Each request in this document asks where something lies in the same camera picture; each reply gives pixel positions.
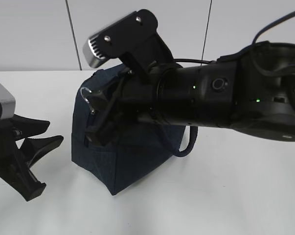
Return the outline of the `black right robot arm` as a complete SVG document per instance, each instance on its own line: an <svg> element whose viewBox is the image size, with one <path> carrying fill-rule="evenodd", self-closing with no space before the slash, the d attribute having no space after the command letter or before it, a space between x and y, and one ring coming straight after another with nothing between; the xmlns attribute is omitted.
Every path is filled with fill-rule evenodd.
<svg viewBox="0 0 295 235"><path fill-rule="evenodd" d="M136 124L225 128L295 142L295 44L260 42L204 66L130 65L90 97L87 138L105 146Z"/></svg>

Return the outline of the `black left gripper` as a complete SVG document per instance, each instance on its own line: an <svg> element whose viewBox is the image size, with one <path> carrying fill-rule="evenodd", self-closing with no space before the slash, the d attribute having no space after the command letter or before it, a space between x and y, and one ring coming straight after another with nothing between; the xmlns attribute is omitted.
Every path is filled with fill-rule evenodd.
<svg viewBox="0 0 295 235"><path fill-rule="evenodd" d="M32 166L49 152L58 148L64 140L61 135L33 139L28 138L46 132L50 125L48 120L38 120L14 115L0 120L0 177L17 179L20 175L20 151L25 164ZM25 139L20 147L16 141Z"/></svg>

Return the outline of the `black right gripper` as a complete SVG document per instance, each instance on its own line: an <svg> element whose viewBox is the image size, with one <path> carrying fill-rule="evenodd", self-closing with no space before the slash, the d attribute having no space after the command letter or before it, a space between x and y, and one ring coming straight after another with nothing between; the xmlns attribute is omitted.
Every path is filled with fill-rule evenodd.
<svg viewBox="0 0 295 235"><path fill-rule="evenodd" d="M95 146L106 146L116 141L131 128L135 135L147 135L155 130L168 137L182 137L183 126L163 124L158 107L157 95L159 83L173 69L180 69L179 64L162 64L153 66L148 74L147 82L143 82L136 74L129 74L130 69L124 64L108 69L111 79L108 85L90 92L90 110L108 110L108 118L88 124L85 136Z"/></svg>

